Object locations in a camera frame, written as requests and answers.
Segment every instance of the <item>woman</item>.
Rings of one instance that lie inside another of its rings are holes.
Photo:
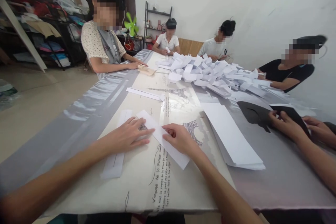
[[[226,55],[227,49],[225,39],[232,36],[235,27],[235,21],[225,20],[218,29],[217,35],[203,43],[198,55],[203,56],[204,54],[207,54],[213,62],[216,60],[225,60],[229,56]]]
[[[142,61],[127,54],[113,31],[119,22],[119,10],[125,10],[125,0],[86,0],[88,22],[82,28],[82,45],[93,70],[101,79],[106,73],[137,69]],[[121,64],[121,57],[130,64]]]
[[[176,21],[174,18],[168,19],[166,23],[166,28],[167,28],[166,32],[160,34],[155,44],[153,45],[153,51],[160,53],[164,56],[166,55],[172,56],[174,52],[180,54],[181,51],[180,51],[179,39],[177,36],[174,35],[176,30]]]
[[[259,75],[258,78],[272,81],[272,87],[285,93],[291,91],[312,75],[315,69],[311,63],[312,54],[319,53],[319,49],[326,41],[327,38],[323,35],[294,40],[285,59],[276,59],[259,67],[259,73],[264,75]]]

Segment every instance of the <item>white shirt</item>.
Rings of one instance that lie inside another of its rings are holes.
[[[160,36],[156,40],[156,43],[160,46],[161,50],[164,50],[166,49],[166,47],[168,47],[170,51],[173,51],[176,46],[180,45],[179,39],[175,35],[172,36],[168,43],[166,33],[160,34]]]
[[[226,51],[227,50],[225,40],[221,43],[217,43],[215,41],[215,38],[211,38],[203,43],[198,55],[216,55],[218,58],[221,58],[221,56],[223,56]]]

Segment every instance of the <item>person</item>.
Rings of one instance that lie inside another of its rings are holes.
[[[284,59],[276,59],[259,67],[258,72],[263,75],[258,78],[272,81],[272,87],[285,93],[291,91],[313,74],[312,54],[318,53],[326,41],[323,35],[294,40]]]
[[[142,61],[126,53],[113,29],[117,29],[119,11],[125,10],[125,0],[86,0],[89,4],[87,22],[81,41],[93,70],[101,79],[106,73],[137,69]],[[121,58],[131,61],[121,64]]]
[[[217,35],[203,43],[198,55],[207,54],[213,62],[222,61],[229,57],[225,39],[233,35],[235,27],[236,22],[234,20],[225,20],[218,29]]]
[[[160,34],[153,45],[153,51],[164,56],[172,56],[174,52],[181,53],[179,39],[175,34],[176,30],[175,18],[168,19],[166,22],[166,32]]]
[[[278,118],[276,114],[276,111],[269,113],[272,125],[296,143],[318,176],[336,194],[335,159],[313,143],[303,129],[284,111],[280,112],[281,116]],[[321,141],[332,148],[336,147],[336,135],[325,123],[312,117],[303,117],[302,119],[307,124],[308,129],[311,130],[313,140]]]
[[[148,144],[148,139],[136,141],[138,137],[155,131],[140,131],[139,126],[144,123],[143,118],[131,117],[119,128],[98,139],[68,161],[6,195],[0,200],[0,218],[2,216],[4,223],[32,223],[94,164],[111,154],[132,151]],[[163,138],[178,151],[188,155],[199,168],[227,223],[262,223],[251,207],[213,166],[184,126],[168,124],[163,128],[169,134],[163,135]]]

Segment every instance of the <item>eiffel tower print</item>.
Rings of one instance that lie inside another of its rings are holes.
[[[195,121],[192,121],[192,122],[188,122],[188,123],[183,123],[183,126],[187,129],[187,131],[189,132],[189,134],[191,135],[191,137],[193,138],[193,140],[198,144],[199,147],[202,146],[202,142],[198,141],[197,138],[195,137],[195,134],[194,134],[194,129],[196,127],[198,127],[198,124]]]
[[[162,92],[168,92],[171,93],[173,95],[177,95],[179,97],[182,97],[184,99],[188,99],[188,96],[186,96],[184,94],[184,91],[186,91],[186,88],[181,88],[181,89],[153,89],[153,88],[149,88],[149,90],[156,90],[156,91],[162,91]]]

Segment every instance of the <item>pile of paper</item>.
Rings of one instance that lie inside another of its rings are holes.
[[[253,72],[244,70],[238,64],[229,64],[226,61],[212,62],[207,54],[192,57],[174,53],[173,57],[166,61],[156,61],[159,68],[171,70],[169,80],[173,83],[183,79],[185,82],[193,82],[196,86],[207,87],[218,95],[226,98],[231,96],[233,90],[240,88],[263,97],[266,92],[264,87],[271,82],[259,80],[257,69]]]
[[[250,170],[266,169],[225,106],[219,103],[202,103],[201,106],[227,165]]]

